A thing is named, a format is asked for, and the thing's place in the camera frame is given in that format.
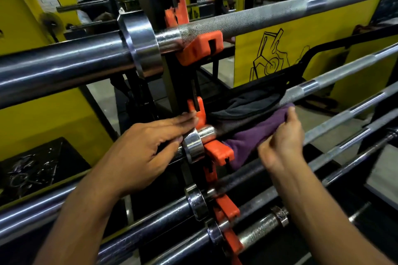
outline microfiber cloth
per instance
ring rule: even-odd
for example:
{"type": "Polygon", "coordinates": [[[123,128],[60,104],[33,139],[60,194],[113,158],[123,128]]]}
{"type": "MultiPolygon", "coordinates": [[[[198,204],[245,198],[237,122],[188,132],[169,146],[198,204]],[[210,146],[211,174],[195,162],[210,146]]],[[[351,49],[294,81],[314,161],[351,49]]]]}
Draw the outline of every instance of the microfiber cloth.
{"type": "Polygon", "coordinates": [[[232,169],[237,170],[245,163],[250,153],[269,136],[274,134],[279,125],[286,121],[287,109],[294,106],[289,103],[276,110],[265,121],[253,128],[236,133],[224,143],[234,151],[235,159],[230,162],[232,169]]]}

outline floor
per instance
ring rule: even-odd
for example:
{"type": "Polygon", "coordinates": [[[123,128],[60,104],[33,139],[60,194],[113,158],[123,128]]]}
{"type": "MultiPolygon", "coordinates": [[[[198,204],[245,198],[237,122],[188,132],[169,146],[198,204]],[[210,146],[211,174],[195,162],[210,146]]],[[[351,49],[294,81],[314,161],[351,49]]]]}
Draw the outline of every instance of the floor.
{"type": "MultiPolygon", "coordinates": [[[[208,72],[212,73],[212,63],[203,66],[208,72]]],[[[219,62],[218,78],[233,87],[234,83],[234,57],[223,59],[219,62]]],[[[108,118],[113,128],[120,134],[120,126],[117,119],[116,99],[113,86],[109,79],[92,83],[88,88],[102,111],[108,118]]],[[[331,116],[316,111],[311,111],[303,107],[296,107],[297,114],[305,131],[316,127],[317,125],[330,119],[331,116]]],[[[365,124],[370,121],[370,117],[366,120],[351,119],[344,124],[336,127],[327,134],[316,139],[312,144],[322,152],[329,151],[339,142],[359,131],[365,124]]],[[[344,164],[353,158],[359,148],[359,144],[347,149],[335,158],[339,164],[344,164]]],[[[391,201],[395,201],[398,205],[398,189],[396,180],[398,178],[398,170],[396,169],[396,159],[398,157],[398,149],[392,146],[386,147],[382,156],[377,163],[374,172],[369,177],[368,184],[375,191],[382,193],[391,201]]],[[[297,260],[297,264],[304,264],[311,258],[311,254],[303,256],[301,260],[297,260]]],[[[138,265],[140,259],[138,255],[128,259],[122,263],[123,265],[138,265]]]]}

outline finger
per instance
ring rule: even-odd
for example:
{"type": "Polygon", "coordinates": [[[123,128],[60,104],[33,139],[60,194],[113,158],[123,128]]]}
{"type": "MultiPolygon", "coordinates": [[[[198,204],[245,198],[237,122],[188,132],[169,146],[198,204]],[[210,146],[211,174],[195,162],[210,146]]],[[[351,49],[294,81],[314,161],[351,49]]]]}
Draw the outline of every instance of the finger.
{"type": "Polygon", "coordinates": [[[286,122],[298,122],[299,121],[299,117],[297,116],[296,113],[296,107],[289,107],[289,109],[287,110],[287,119],[286,122]]]}
{"type": "Polygon", "coordinates": [[[159,168],[160,173],[162,173],[176,154],[182,139],[182,136],[180,136],[169,142],[169,144],[162,151],[153,157],[153,159],[149,162],[150,165],[159,168]]]}
{"type": "Polygon", "coordinates": [[[161,126],[181,124],[195,116],[196,116],[196,111],[192,111],[189,113],[184,112],[182,115],[173,117],[171,119],[160,119],[158,121],[150,122],[148,123],[148,127],[161,127],[161,126]]]}
{"type": "Polygon", "coordinates": [[[154,140],[157,145],[162,142],[172,140],[191,131],[195,128],[198,121],[199,119],[194,117],[181,124],[158,127],[156,132],[152,133],[154,136],[152,140],[154,140]]]}

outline hand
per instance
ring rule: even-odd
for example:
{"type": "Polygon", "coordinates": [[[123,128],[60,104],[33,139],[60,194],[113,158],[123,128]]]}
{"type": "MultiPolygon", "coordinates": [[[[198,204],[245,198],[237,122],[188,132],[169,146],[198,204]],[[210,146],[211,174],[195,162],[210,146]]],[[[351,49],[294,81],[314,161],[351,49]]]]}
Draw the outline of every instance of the hand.
{"type": "Polygon", "coordinates": [[[89,174],[116,198],[150,185],[167,167],[182,135],[197,124],[196,112],[151,123],[137,123],[113,144],[89,174]],[[157,153],[160,144],[170,141],[157,153]]]}
{"type": "Polygon", "coordinates": [[[295,108],[289,107],[286,122],[258,147],[258,154],[267,171],[278,176],[293,169],[297,163],[305,163],[302,155],[304,137],[295,108]]]}

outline forearm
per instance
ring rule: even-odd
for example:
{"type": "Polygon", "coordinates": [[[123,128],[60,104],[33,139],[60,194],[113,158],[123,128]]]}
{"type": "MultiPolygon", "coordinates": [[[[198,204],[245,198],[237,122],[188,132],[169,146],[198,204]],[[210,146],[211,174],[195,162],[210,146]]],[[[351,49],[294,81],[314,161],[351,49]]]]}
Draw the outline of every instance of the forearm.
{"type": "Polygon", "coordinates": [[[320,264],[391,264],[349,222],[305,162],[273,179],[320,264]]]}
{"type": "Polygon", "coordinates": [[[117,198],[97,172],[87,175],[62,206],[34,265],[94,264],[117,198]]]}

